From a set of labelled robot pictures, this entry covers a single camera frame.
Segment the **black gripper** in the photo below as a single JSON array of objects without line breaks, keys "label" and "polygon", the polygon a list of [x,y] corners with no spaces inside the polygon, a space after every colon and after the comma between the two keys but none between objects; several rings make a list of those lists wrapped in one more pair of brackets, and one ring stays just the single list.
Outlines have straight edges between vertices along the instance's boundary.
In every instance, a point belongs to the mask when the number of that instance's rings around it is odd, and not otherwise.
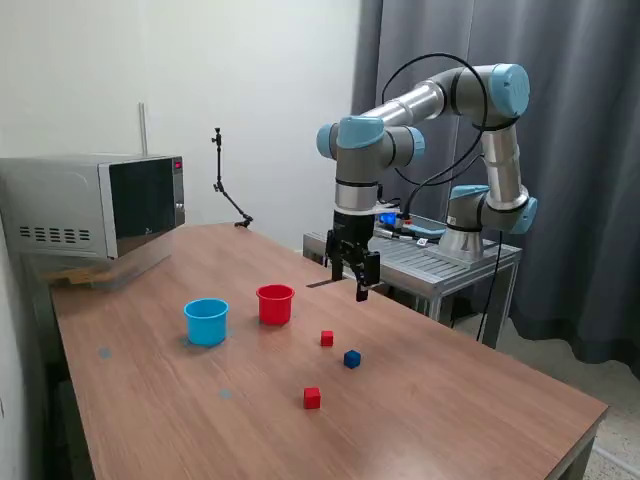
[{"label": "black gripper", "polygon": [[332,229],[327,232],[325,262],[331,263],[331,280],[343,279],[343,258],[353,258],[356,278],[356,301],[368,299],[368,291],[380,283],[380,254],[368,250],[373,236],[373,215],[351,215],[334,212]]}]

